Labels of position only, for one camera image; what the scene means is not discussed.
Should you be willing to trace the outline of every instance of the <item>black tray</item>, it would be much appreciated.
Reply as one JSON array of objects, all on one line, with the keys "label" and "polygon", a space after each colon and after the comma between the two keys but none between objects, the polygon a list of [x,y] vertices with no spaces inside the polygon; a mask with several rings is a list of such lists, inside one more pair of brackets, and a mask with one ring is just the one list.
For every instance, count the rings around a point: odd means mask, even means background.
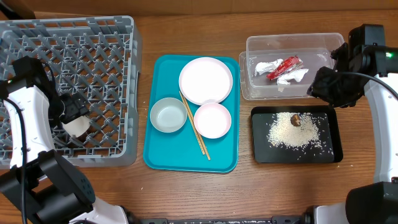
[{"label": "black tray", "polygon": [[[320,140],[325,142],[325,146],[309,144],[296,151],[284,145],[273,146],[267,135],[276,119],[272,115],[281,112],[311,113],[313,117],[324,118],[319,119],[317,126],[319,130],[324,130],[320,132]],[[254,158],[258,163],[329,163],[343,159],[336,111],[329,106],[258,106],[252,109],[251,120]]]}]

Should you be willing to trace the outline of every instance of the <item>pink plate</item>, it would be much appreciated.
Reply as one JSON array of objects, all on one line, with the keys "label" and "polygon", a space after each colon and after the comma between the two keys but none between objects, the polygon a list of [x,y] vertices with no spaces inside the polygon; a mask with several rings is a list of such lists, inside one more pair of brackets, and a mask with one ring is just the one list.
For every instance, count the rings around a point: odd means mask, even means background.
[{"label": "pink plate", "polygon": [[211,57],[197,58],[186,64],[178,82],[182,94],[196,105],[225,100],[233,84],[229,68]]},{"label": "pink plate", "polygon": [[203,137],[216,139],[224,136],[231,127],[231,114],[221,104],[207,103],[197,110],[193,119],[195,128]]}]

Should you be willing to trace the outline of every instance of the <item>red object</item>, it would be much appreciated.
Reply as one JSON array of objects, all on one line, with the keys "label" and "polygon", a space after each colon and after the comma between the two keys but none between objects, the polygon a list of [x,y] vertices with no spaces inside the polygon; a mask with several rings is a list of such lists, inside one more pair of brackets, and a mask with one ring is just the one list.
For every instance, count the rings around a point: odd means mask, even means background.
[{"label": "red object", "polygon": [[296,69],[300,69],[303,67],[303,61],[301,61],[297,55],[293,57],[289,57],[288,59],[284,60],[275,71],[271,72],[267,75],[267,78],[270,80],[276,79],[279,76],[283,75],[286,72],[291,72]]}]

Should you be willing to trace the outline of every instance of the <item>white tissue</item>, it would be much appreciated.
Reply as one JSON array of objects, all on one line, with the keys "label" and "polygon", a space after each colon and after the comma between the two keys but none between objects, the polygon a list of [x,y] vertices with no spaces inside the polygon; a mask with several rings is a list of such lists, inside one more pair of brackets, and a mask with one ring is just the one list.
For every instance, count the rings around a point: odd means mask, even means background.
[{"label": "white tissue", "polygon": [[277,59],[274,62],[259,62],[256,65],[254,76],[262,75],[266,72],[273,72],[281,63],[283,59]]},{"label": "white tissue", "polygon": [[301,82],[304,75],[308,72],[307,68],[297,69],[288,74],[282,75],[278,78],[278,91],[282,92],[284,90],[283,86],[290,85],[289,80],[294,79],[296,82]]}]

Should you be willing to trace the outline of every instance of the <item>plastic bin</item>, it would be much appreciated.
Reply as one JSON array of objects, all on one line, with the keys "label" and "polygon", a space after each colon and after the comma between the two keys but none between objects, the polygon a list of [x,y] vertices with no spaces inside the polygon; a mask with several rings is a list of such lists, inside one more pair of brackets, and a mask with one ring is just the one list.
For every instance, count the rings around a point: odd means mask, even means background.
[{"label": "plastic bin", "polygon": [[[319,68],[333,68],[335,62],[330,52],[344,43],[338,33],[324,34],[284,34],[249,37],[246,52],[239,57],[241,68],[241,87],[246,100],[276,100],[286,98],[305,98]],[[269,80],[265,74],[255,76],[259,62],[272,62],[279,58],[287,59],[297,55],[304,68],[308,69],[299,83],[291,81],[283,91],[278,90],[276,80]]]},{"label": "plastic bin", "polygon": [[[136,160],[136,90],[141,35],[129,16],[0,22],[0,80],[15,75],[13,60],[46,61],[59,93],[80,93],[96,129],[86,139],[54,128],[55,149],[80,167],[126,166]],[[11,125],[0,103],[0,169],[9,169]]]}]

